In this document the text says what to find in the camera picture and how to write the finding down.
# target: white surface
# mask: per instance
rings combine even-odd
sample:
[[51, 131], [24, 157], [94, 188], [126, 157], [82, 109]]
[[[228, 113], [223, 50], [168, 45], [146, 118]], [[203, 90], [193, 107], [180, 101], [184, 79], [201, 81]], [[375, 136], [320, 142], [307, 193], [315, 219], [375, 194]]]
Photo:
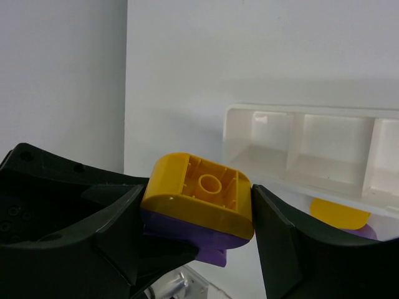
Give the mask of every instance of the white surface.
[[223, 161], [263, 184], [399, 218], [398, 129], [399, 110], [235, 104]]
[[[399, 108], [398, 8], [395, 0], [129, 1], [126, 173], [149, 176], [175, 151], [221, 162], [233, 103]], [[264, 298], [254, 241], [232, 250], [226, 269], [194, 267], [235, 299]]]
[[0, 1], [0, 157], [123, 171], [127, 0]]

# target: purple lego brick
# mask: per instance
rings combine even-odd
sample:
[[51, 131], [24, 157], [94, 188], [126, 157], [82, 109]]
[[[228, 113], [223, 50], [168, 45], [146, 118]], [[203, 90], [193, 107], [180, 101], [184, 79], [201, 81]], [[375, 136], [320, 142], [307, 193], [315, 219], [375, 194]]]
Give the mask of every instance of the purple lego brick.
[[146, 229], [169, 239], [188, 240], [198, 247], [232, 249], [243, 246], [249, 240], [218, 232], [156, 212], [141, 209]]
[[361, 229], [357, 229], [357, 230], [343, 229], [343, 230], [346, 231], [346, 232], [349, 232], [349, 233], [351, 233], [353, 235], [358, 235], [358, 236], [363, 237], [363, 238], [377, 240], [377, 234], [367, 224], [365, 226], [363, 226]]

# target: metallic part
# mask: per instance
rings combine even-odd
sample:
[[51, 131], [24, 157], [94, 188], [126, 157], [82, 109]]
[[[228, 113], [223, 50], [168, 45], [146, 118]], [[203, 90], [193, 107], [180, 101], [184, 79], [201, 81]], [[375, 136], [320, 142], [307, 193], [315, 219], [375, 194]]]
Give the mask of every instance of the metallic part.
[[189, 266], [171, 271], [145, 290], [149, 299], [206, 299], [209, 283]]

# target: white tray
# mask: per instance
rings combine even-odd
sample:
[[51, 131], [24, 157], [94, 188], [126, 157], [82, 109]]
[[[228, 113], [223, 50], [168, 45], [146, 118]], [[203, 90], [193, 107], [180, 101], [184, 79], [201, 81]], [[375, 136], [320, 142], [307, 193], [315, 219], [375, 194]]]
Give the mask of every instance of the white tray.
[[224, 163], [255, 183], [399, 218], [399, 111], [229, 107]]

